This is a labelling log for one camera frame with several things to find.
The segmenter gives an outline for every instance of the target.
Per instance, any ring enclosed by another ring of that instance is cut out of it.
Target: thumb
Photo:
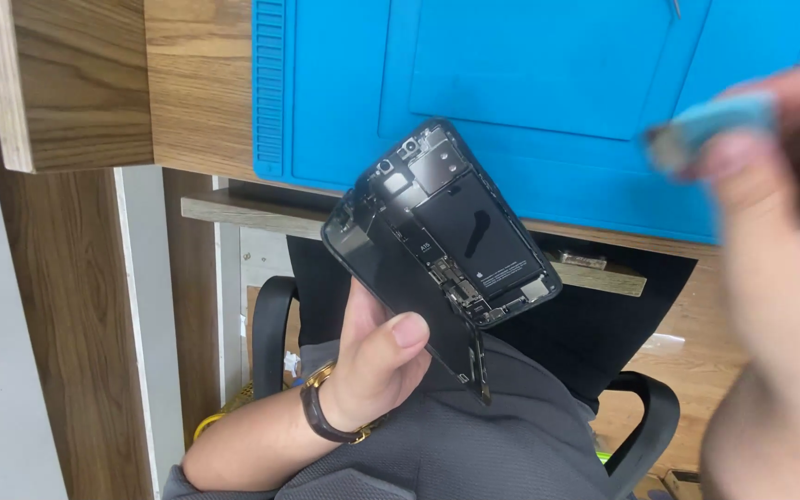
[[[764,251],[799,229],[794,173],[772,136],[719,135],[707,145],[700,169],[721,208],[728,247]]]
[[[362,340],[354,364],[372,383],[387,383],[394,370],[404,366],[428,343],[428,323],[414,313],[394,316]]]

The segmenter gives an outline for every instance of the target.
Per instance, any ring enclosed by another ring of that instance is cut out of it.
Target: disassembled iphone
[[[363,172],[322,236],[391,311],[428,321],[428,350],[487,405],[481,328],[561,290],[523,224],[443,119],[426,121]]]

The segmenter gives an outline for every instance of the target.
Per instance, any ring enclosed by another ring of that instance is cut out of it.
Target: blurry hand
[[[428,335],[421,316],[407,312],[389,319],[384,306],[352,279],[338,362],[320,387],[326,421],[350,432],[400,406],[428,371]]]
[[[781,137],[719,136],[687,175],[707,179],[721,208],[731,325],[800,419],[800,170],[783,148],[800,150],[800,69],[732,92],[753,89],[777,96]]]

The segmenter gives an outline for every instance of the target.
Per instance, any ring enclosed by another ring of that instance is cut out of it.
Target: black office chair
[[[298,299],[295,278],[274,276],[261,287],[251,323],[252,381],[255,399],[283,390],[283,353],[289,306]],[[641,423],[605,464],[612,485],[611,500],[625,498],[650,471],[675,435],[681,406],[661,381],[636,372],[622,372],[608,391],[634,392],[644,404]]]

